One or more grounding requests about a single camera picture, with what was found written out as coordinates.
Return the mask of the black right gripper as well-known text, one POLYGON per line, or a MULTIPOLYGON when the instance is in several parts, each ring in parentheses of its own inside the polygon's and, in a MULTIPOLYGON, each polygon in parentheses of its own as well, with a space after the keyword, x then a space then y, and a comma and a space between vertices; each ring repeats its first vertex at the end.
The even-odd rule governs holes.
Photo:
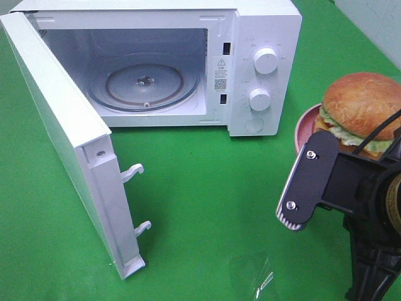
POLYGON ((352 286, 347 300, 382 300, 400 275, 400 234, 385 205, 400 162, 338 154, 322 200, 345 214, 350 235, 352 286))

